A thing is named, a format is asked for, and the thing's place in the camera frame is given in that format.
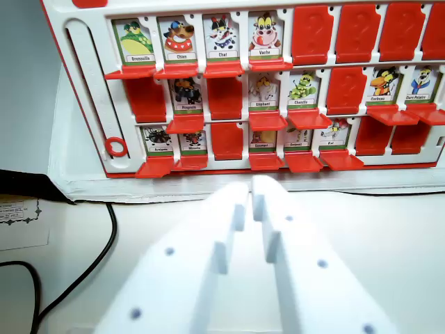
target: cow character card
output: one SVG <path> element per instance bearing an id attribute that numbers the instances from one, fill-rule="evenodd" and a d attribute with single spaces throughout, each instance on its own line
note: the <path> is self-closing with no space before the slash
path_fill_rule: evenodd
<path id="1" fill-rule="evenodd" d="M 405 103 L 434 102 L 441 77 L 438 67 L 416 66 Z"/>
<path id="2" fill-rule="evenodd" d="M 293 72 L 290 78 L 287 109 L 316 108 L 321 80 L 316 77 L 315 72 Z"/>
<path id="3" fill-rule="evenodd" d="M 195 28 L 183 16 L 160 17 L 158 28 L 166 63 L 193 63 L 196 60 Z"/>
<path id="4" fill-rule="evenodd" d="M 276 131 L 255 131 L 249 133 L 249 152 L 274 152 L 277 147 Z"/>
<path id="5" fill-rule="evenodd" d="M 194 78 L 168 81 L 176 114 L 202 113 L 201 85 Z"/>
<path id="6" fill-rule="evenodd" d="M 298 130 L 288 125 L 284 133 L 284 151 L 309 151 L 313 130 Z"/>
<path id="7" fill-rule="evenodd" d="M 280 58 L 282 55 L 284 22 L 277 12 L 249 13 L 249 58 L 252 60 Z"/>
<path id="8" fill-rule="evenodd" d="M 371 84 L 366 91 L 366 105 L 396 103 L 401 83 L 402 74 L 397 67 L 374 68 Z"/>
<path id="9" fill-rule="evenodd" d="M 172 139 L 162 127 L 141 127 L 147 156 L 173 155 Z"/>
<path id="10" fill-rule="evenodd" d="M 204 130 L 194 134 L 178 134 L 182 155 L 207 154 L 206 132 Z"/>
<path id="11" fill-rule="evenodd" d="M 230 14 L 204 15 L 207 61 L 239 59 L 239 29 Z"/>
<path id="12" fill-rule="evenodd" d="M 320 133 L 320 150 L 338 150 L 348 144 L 350 124 L 345 118 L 335 118 L 332 124 Z"/>
<path id="13" fill-rule="evenodd" d="M 150 32 L 138 19 L 114 19 L 111 24 L 123 65 L 155 64 Z"/>
<path id="14" fill-rule="evenodd" d="M 280 100 L 280 81 L 275 73 L 249 75 L 249 111 L 276 110 Z"/>

